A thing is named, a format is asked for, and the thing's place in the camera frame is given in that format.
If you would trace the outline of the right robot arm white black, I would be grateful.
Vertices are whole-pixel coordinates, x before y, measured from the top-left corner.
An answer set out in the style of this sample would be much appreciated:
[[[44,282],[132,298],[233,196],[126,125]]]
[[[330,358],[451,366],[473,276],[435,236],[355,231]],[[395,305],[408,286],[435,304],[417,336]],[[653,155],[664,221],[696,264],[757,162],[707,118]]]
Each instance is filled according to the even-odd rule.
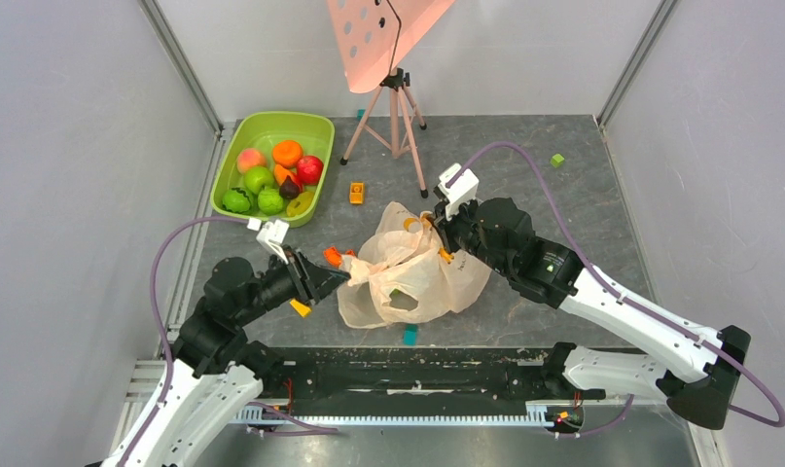
[[[749,333],[734,325],[699,325],[630,292],[573,249],[537,236],[531,216],[510,198],[472,199],[455,210],[442,199],[430,222],[453,258],[468,254],[522,298],[595,323],[640,351],[599,352],[559,342],[541,372],[549,394],[565,397],[580,389],[652,397],[690,423],[724,427]]]

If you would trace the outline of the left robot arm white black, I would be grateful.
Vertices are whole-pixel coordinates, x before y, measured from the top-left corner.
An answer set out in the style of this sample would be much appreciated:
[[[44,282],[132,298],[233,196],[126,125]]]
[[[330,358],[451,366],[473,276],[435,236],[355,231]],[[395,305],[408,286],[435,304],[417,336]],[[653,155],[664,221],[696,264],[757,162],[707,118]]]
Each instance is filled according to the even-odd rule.
[[[284,386],[281,357],[250,341],[245,326],[284,304],[308,310],[349,279],[290,247],[260,272],[240,257],[219,262],[170,347],[152,399],[102,465],[193,465],[245,405]]]

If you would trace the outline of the translucent beige plastic bag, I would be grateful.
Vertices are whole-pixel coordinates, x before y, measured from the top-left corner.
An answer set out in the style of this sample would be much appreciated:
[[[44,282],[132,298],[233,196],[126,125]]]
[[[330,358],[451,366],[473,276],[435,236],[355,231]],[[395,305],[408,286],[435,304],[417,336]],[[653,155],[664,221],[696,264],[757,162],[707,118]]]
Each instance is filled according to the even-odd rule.
[[[460,251],[449,254],[426,214],[415,215],[399,202],[389,203],[375,234],[340,269],[349,281],[337,290],[339,314],[353,329],[395,323],[420,324],[471,306],[487,284],[491,269]],[[392,303],[393,290],[415,302]]]

